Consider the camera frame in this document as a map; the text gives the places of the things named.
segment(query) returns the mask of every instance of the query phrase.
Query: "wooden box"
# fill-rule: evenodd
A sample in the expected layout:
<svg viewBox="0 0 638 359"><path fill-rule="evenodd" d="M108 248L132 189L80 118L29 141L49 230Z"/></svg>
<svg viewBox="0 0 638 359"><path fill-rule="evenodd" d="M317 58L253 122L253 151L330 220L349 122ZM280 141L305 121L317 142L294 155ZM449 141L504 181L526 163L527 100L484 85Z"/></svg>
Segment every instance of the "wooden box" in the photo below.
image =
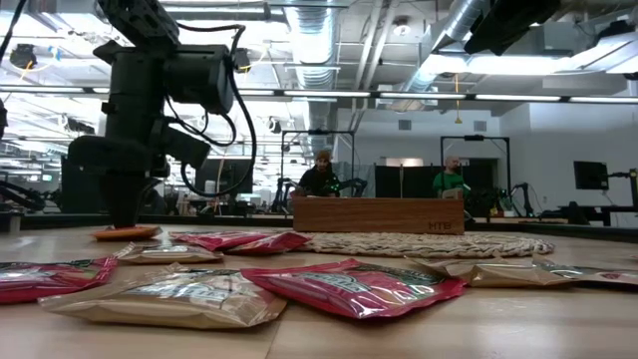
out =
<svg viewBox="0 0 638 359"><path fill-rule="evenodd" d="M463 234L461 199L294 197L293 227L316 232Z"/></svg>

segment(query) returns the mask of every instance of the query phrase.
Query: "green shirt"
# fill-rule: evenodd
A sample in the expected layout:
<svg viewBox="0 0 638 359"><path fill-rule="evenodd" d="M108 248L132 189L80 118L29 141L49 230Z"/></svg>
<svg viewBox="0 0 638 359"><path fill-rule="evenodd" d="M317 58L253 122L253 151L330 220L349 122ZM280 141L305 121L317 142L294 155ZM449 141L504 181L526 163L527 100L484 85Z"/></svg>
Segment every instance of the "green shirt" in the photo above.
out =
<svg viewBox="0 0 638 359"><path fill-rule="evenodd" d="M443 188L442 176L446 177L445 188ZM432 188L436 193L440 193L443 190L452 189L452 188L462 188L463 195L467 195L469 193L468 189L464 186L463 177L457 174L451 174L451 175L446 173L438 174L435 177L434 182L432 183Z"/></svg>

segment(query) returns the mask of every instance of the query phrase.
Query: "woven mat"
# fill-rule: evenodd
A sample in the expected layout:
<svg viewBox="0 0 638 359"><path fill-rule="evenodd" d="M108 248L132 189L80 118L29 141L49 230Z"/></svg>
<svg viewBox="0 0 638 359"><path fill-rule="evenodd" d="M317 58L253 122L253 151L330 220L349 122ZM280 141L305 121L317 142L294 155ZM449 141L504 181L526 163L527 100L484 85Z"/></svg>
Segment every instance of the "woven mat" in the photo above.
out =
<svg viewBox="0 0 638 359"><path fill-rule="evenodd" d="M303 233L312 240L295 250L318 253L420 258L486 258L547 254L554 245L516 235L467 233L464 235L404 233Z"/></svg>

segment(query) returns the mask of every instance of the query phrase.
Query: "orange object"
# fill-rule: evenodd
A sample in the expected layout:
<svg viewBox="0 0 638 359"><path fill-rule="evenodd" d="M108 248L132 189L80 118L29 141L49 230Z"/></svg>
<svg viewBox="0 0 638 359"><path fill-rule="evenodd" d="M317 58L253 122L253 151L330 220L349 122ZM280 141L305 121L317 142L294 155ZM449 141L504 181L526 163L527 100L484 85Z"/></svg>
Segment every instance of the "orange object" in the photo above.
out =
<svg viewBox="0 0 638 359"><path fill-rule="evenodd" d="M114 229L112 227L93 233L97 240L147 240L161 233L158 226L137 226L132 228Z"/></svg>

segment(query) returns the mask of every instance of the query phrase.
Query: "table surface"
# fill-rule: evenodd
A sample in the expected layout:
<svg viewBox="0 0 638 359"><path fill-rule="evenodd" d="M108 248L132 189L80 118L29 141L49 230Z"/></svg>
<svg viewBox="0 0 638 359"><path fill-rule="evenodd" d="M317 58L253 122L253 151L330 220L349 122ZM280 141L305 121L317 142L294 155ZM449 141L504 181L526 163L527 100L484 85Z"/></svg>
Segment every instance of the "table surface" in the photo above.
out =
<svg viewBox="0 0 638 359"><path fill-rule="evenodd" d="M167 230L211 227L166 226ZM25 231L0 236L0 261L57 261L112 253L125 242L95 242L101 228ZM237 227L216 227L237 230ZM569 264L638 269L638 245L544 237L550 257ZM346 256L286 253L231 256L204 267L288 267ZM401 258L361 260L417 268ZM157 269L122 266L115 279ZM0 306L0 358L636 358L638 296L610 289L468 289L459 298L400 318L356 321L290 303L276 321L247 330L198 331L95 324L42 311Z"/></svg>

